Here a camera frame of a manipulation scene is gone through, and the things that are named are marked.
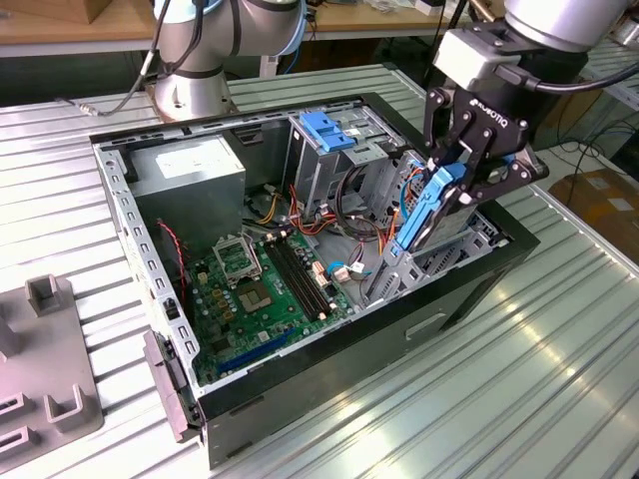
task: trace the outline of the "gray cable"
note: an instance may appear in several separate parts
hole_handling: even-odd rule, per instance
[[[164,24],[164,19],[167,16],[167,11],[169,10],[169,4],[171,0],[166,0],[165,4],[162,6],[162,10],[160,11],[160,16],[158,17],[158,24],[156,25],[156,30],[153,34],[153,40],[151,40],[151,47],[149,48],[149,52],[147,52],[147,56],[144,60],[144,64],[140,69],[140,73],[138,74],[138,78],[135,83],[127,93],[127,95],[122,99],[122,101],[113,109],[108,112],[102,112],[98,110],[93,105],[89,105],[88,103],[77,103],[72,100],[67,99],[58,99],[60,102],[68,103],[69,105],[73,105],[78,107],[82,113],[88,115],[90,117],[110,117],[115,115],[120,110],[122,110],[129,100],[135,95],[135,93],[142,86],[142,82],[147,77],[147,73],[149,72],[149,67],[151,66],[151,62],[153,61],[153,57],[156,54],[156,49],[158,48],[158,41],[160,40],[160,32],[162,31],[162,25]]]

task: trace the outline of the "cardboard box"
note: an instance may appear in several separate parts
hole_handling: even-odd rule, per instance
[[[573,176],[549,193],[566,205]],[[568,208],[639,264],[639,193],[612,170],[577,175]]]
[[[0,8],[89,24],[111,0],[0,0]]]

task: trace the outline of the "black cable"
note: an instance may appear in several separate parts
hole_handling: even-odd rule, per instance
[[[611,130],[612,128],[615,128],[619,123],[625,122],[632,115],[628,115],[627,117],[624,117],[621,120],[617,120],[615,122],[609,123],[604,129],[600,130],[596,135],[593,135],[592,139],[586,145],[586,148],[582,151],[581,156],[579,157],[579,161],[577,162],[577,165],[575,165],[575,171],[572,174],[572,181],[570,182],[570,191],[568,193],[568,198],[566,199],[566,207],[570,207],[570,202],[572,201],[572,195],[574,194],[575,185],[577,183],[577,173],[580,170],[581,162],[583,162],[583,159],[586,158],[586,152],[588,151],[588,149],[592,149],[593,146],[595,145],[595,142],[597,141],[597,139],[599,137],[602,137],[603,135],[605,135],[608,130]],[[601,162],[599,159],[595,158],[595,160],[597,160],[597,162],[599,162],[599,164],[604,166],[605,168],[609,168],[606,165],[604,165],[603,162]],[[610,168],[610,170],[612,170],[613,172],[615,172],[617,174],[620,174],[620,175],[626,175],[624,173],[617,172],[616,170],[613,170],[611,168]]]
[[[160,15],[158,16],[156,29],[155,29],[155,32],[153,33],[153,39],[151,40],[151,47],[149,47],[149,51],[147,52],[147,56],[144,60],[144,64],[142,65],[142,68],[140,69],[138,78],[136,79],[135,83],[133,84],[133,86],[127,93],[127,95],[120,101],[120,103],[113,110],[109,110],[108,112],[102,112],[98,110],[96,107],[94,107],[93,105],[89,105],[87,103],[76,103],[72,100],[67,100],[63,98],[58,98],[56,100],[59,102],[65,102],[70,105],[73,105],[79,108],[80,111],[82,111],[82,113],[92,117],[110,117],[118,113],[120,110],[122,110],[124,106],[127,103],[129,103],[129,100],[131,100],[131,98],[135,95],[135,93],[138,90],[140,90],[140,87],[142,86],[142,82],[147,77],[147,72],[149,71],[149,67],[151,66],[151,62],[153,61],[153,57],[155,56],[156,50],[158,48],[158,41],[160,40],[160,32],[162,31],[162,26],[164,25],[164,19],[167,16],[167,12],[169,11],[170,3],[171,3],[171,0],[166,0],[164,5],[162,6],[162,10],[160,11]]]
[[[337,224],[343,229],[346,235],[358,241],[362,241],[362,240],[366,241],[367,239],[376,239],[377,235],[382,235],[382,231],[371,220],[367,220],[366,218],[357,218],[356,219],[357,221],[364,222],[372,226],[372,230],[361,230],[359,228],[354,227],[353,225],[350,225],[347,222],[346,217],[343,213],[341,201],[343,199],[344,189],[350,184],[350,182],[352,182],[355,178],[357,178],[357,175],[359,175],[359,173],[364,168],[365,166],[356,167],[355,165],[352,165],[346,171],[346,174],[339,181],[339,184],[337,185],[337,188],[335,189],[335,197],[334,197],[334,203],[335,203],[334,213],[335,213],[335,219],[337,220]]]
[[[195,0],[196,5],[196,19],[193,25],[193,32],[191,33],[191,40],[189,41],[189,45],[187,49],[182,54],[182,56],[176,61],[165,64],[165,71],[163,72],[163,76],[170,76],[180,70],[180,67],[187,61],[189,56],[193,53],[193,51],[198,48],[200,45],[200,41],[202,40],[202,30],[204,25],[204,0]]]
[[[460,0],[459,4],[462,4],[462,3],[465,3],[465,2],[463,0]],[[437,22],[437,28],[435,29],[435,36],[432,39],[432,44],[430,45],[430,49],[428,50],[428,56],[426,57],[426,71],[424,72],[423,80],[421,81],[421,86],[424,89],[428,88],[428,84],[432,80],[432,75],[434,75],[433,69],[432,69],[432,62],[435,59],[437,50],[439,50],[439,44],[441,43],[441,41],[439,40],[439,30],[441,29],[441,24],[443,23],[443,12],[445,10],[446,10],[446,0],[444,0],[443,5],[441,6],[441,13],[439,14],[439,21]]]
[[[593,80],[592,82],[578,83],[574,85],[557,85],[553,83],[538,83],[535,87],[535,91],[541,93],[551,93],[554,95],[572,95],[574,93],[590,92],[592,90],[599,90],[609,87],[624,80],[629,79],[633,75],[639,73],[639,63],[625,68],[617,73],[614,73],[608,77],[601,78],[599,80]]]
[[[499,76],[503,80],[514,85],[518,85],[521,88],[529,90],[531,92],[548,93],[551,95],[572,95],[575,93],[599,90],[611,85],[615,85],[616,83],[623,82],[624,80],[627,80],[633,75],[639,73],[639,63],[635,63],[628,68],[624,68],[617,73],[609,75],[608,77],[601,78],[599,80],[567,85],[541,82],[538,78],[527,77],[522,75],[520,71],[513,71],[512,67],[508,65],[501,65],[495,72],[498,75],[501,72],[502,75]]]

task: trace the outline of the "aluminum workbench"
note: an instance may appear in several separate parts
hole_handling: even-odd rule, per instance
[[[231,83],[243,110],[363,91],[415,126],[423,94],[381,66]],[[109,109],[119,96],[94,99]],[[208,477],[174,442],[142,352],[147,318],[87,141],[159,122],[137,95],[103,119],[0,110],[0,290],[68,277],[105,425],[4,475]],[[638,269],[534,187],[501,200],[541,240],[471,316],[245,451],[222,478],[623,477],[639,468]]]

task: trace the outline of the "ram slot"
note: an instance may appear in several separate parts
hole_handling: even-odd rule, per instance
[[[328,301],[326,301],[326,299],[323,297],[323,294],[321,294],[319,287],[307,274],[304,267],[300,264],[300,262],[298,261],[298,257],[296,256],[293,249],[285,242],[281,242],[277,247],[280,248],[282,256],[285,257],[287,262],[291,265],[291,268],[300,277],[300,280],[304,283],[309,294],[313,296],[314,302],[316,303],[319,312],[323,312],[325,314],[330,313]]]
[[[310,321],[319,319],[321,312],[330,312],[327,301],[287,244],[269,244],[266,252]]]

